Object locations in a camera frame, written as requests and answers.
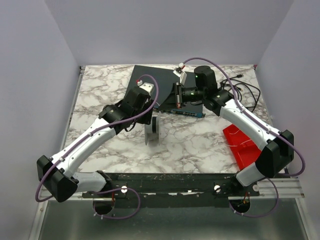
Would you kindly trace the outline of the grey cable spool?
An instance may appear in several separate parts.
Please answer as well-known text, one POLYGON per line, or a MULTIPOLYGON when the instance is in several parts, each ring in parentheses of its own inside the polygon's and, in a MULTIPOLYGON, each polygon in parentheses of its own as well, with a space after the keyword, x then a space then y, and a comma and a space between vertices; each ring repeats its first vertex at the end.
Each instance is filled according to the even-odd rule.
POLYGON ((161 142, 161 113, 151 117, 150 124, 144 125, 144 143, 145 145, 160 145, 161 142))

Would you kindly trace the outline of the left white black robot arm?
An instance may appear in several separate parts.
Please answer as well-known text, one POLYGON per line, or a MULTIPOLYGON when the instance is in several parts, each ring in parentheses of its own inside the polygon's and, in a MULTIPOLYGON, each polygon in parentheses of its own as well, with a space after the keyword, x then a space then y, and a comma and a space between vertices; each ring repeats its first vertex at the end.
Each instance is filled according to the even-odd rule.
POLYGON ((80 192, 99 192, 108 185, 101 171, 76 173, 79 166, 102 144, 133 123, 148 124, 155 101, 156 84, 143 83, 129 90, 117 104, 106 105, 93 124, 69 146, 51 157, 42 155, 36 161, 38 179, 59 203, 80 192))

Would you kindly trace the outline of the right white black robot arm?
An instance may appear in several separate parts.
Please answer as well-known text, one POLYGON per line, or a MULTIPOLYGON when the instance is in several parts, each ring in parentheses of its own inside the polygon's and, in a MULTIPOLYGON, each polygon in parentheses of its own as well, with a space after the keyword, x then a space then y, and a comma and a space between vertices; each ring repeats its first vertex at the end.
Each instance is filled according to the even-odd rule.
POLYGON ((244 167, 232 179, 235 187, 247 187, 263 178, 273 178, 294 158, 294 136, 288 131, 279 131, 247 110, 234 95, 218 87, 215 72, 206 65, 194 69, 194 87, 185 87, 187 78, 180 64, 173 73, 179 81, 173 83, 168 97, 159 106, 166 111, 181 109, 188 103, 200 102, 209 111, 241 130, 261 151, 256 161, 244 167))

